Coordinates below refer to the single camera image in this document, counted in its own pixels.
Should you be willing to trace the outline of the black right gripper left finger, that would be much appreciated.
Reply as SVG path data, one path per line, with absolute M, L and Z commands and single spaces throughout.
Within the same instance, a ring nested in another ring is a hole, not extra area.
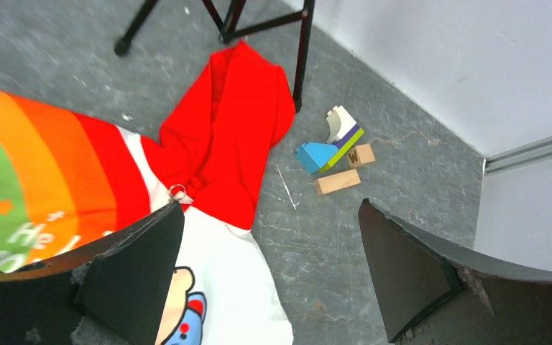
M 153 344 L 185 217 L 172 202 L 77 249 L 0 272 L 0 344 Z

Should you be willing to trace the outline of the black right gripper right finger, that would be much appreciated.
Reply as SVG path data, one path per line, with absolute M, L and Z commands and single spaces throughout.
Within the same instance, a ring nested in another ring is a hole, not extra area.
M 391 344 L 552 344 L 552 272 L 475 252 L 381 211 L 359 227 Z

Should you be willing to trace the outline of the rainbow hooded zip jacket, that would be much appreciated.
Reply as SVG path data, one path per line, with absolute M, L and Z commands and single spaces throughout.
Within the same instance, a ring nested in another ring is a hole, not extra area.
M 251 228 L 294 117 L 283 69 L 244 42 L 212 54 L 158 140 L 0 91 L 0 272 L 178 202 L 183 235 L 153 344 L 291 344 Z

